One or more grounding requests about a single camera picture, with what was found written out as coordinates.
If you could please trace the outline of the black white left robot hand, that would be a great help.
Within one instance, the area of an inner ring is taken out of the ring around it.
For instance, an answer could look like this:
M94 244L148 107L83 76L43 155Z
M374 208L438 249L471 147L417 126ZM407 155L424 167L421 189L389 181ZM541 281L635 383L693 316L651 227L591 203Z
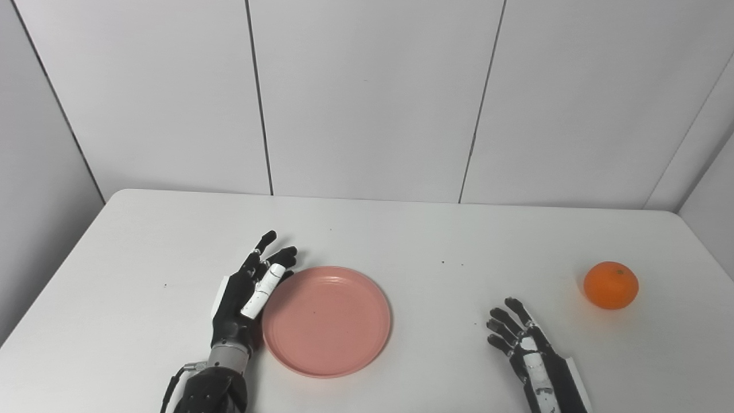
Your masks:
M249 354L260 344L260 313L275 290L294 274L297 248L285 247L268 258L262 257L265 249L277 239L275 230L260 238L227 282L213 314L213 334L210 344L236 344Z

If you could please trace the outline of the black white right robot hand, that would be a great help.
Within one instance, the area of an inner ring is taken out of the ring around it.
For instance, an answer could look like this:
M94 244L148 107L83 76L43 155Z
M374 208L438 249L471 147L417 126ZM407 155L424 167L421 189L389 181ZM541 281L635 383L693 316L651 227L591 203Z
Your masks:
M561 357L545 332L516 298L490 310L487 340L500 350L522 383L532 412L591 412L592 406L579 369L572 358Z

